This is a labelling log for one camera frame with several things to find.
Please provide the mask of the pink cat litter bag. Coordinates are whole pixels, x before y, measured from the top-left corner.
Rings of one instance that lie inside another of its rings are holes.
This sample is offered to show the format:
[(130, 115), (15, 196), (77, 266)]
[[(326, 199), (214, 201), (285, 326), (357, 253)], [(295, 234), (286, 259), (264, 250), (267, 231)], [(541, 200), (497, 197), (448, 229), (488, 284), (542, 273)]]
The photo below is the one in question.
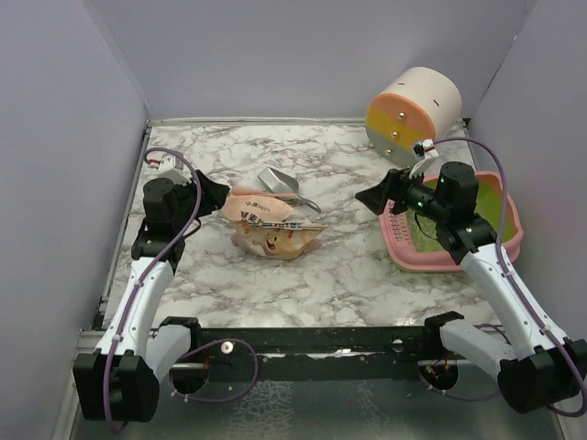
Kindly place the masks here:
[(292, 260), (321, 246), (317, 238), (322, 230), (284, 230), (255, 227), (259, 222), (301, 222), (294, 217), (299, 203), (292, 193), (272, 193), (242, 186), (234, 187), (222, 208), (222, 215), (233, 228), (231, 242), (250, 254), (268, 258)]

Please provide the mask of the grey metal litter scoop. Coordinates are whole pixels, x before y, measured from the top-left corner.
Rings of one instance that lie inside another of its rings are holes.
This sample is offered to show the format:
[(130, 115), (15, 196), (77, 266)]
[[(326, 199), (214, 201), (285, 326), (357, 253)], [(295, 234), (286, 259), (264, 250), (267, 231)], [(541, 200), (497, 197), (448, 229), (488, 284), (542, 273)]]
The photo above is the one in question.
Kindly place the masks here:
[(322, 212), (321, 208), (315, 202), (300, 195), (299, 182), (294, 177), (271, 167), (264, 168), (258, 173), (257, 177), (271, 193), (292, 193), (297, 196), (301, 204), (313, 209), (317, 213)]

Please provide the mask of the metal bag sealing clip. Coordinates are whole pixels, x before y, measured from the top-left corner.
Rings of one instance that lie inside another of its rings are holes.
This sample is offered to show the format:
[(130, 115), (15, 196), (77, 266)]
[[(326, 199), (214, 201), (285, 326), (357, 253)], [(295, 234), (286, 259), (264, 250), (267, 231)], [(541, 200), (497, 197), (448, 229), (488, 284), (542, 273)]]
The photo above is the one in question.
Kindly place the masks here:
[(325, 225), (305, 224), (301, 222), (259, 222), (255, 227), (284, 230), (322, 230)]

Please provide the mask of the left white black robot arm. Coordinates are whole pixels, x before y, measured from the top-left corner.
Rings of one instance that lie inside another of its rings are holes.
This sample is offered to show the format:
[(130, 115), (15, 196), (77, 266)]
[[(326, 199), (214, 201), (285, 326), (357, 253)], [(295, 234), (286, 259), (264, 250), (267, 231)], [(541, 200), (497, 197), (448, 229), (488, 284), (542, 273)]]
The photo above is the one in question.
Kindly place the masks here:
[(229, 192), (201, 171), (192, 178), (167, 171), (144, 184), (144, 217), (131, 247), (127, 287), (94, 350), (73, 364), (85, 419), (150, 421), (176, 359), (189, 362), (202, 353), (203, 340), (188, 325), (170, 322), (157, 332), (151, 326), (183, 256), (187, 229), (221, 209)]

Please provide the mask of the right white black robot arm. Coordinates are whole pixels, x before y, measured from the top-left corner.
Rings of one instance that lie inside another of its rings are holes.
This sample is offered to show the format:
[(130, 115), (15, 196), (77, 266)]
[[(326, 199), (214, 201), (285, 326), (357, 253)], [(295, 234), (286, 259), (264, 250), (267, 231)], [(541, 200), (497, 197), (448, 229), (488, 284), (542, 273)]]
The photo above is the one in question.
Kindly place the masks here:
[(586, 342), (572, 340), (539, 306), (510, 262), (499, 234), (476, 212), (479, 182), (468, 164), (441, 167), (430, 188), (408, 169), (389, 170), (376, 186), (356, 199), (376, 215), (411, 210), (432, 220), (437, 242), (472, 277), (501, 321), (503, 343), (456, 313), (427, 320), (431, 330), (421, 347), (431, 358), (454, 352), (494, 379), (508, 405), (518, 413), (552, 408), (586, 395)]

